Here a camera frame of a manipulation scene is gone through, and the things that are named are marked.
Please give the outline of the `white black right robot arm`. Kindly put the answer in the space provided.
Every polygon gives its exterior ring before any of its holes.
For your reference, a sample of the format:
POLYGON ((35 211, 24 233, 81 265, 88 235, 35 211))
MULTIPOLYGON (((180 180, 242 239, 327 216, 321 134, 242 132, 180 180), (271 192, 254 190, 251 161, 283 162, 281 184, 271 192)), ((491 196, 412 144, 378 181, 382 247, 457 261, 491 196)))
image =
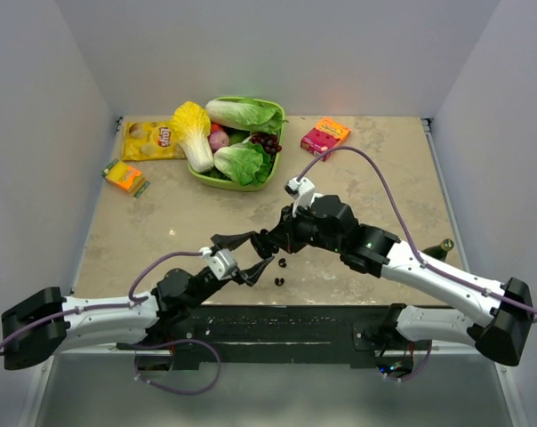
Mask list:
POLYGON ((282 209, 277 226, 254 233, 252 245, 267 258, 305 246, 336 253, 351 270, 413 287, 445 303, 443 309, 404 306, 380 328, 382 343, 401 349, 408 342, 447 341, 474 347, 499 364, 519 365, 534 315, 529 285, 502 283, 414 252, 397 235, 363 224, 335 195, 309 207, 282 209))

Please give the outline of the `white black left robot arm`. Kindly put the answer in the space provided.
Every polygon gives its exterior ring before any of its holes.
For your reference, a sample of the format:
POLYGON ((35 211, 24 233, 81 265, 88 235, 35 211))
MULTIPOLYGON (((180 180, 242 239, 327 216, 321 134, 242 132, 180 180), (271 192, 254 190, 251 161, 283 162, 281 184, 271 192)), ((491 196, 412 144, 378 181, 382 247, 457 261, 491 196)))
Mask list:
POLYGON ((1 316, 5 369, 34 367, 56 353, 96 344, 158 349, 174 325, 226 284, 254 286, 278 251, 267 235, 254 231, 211 241, 194 253, 204 261, 202 270, 195 275, 170 270, 148 292, 136 289, 150 268, 124 297, 81 299, 51 286, 16 304, 1 316))

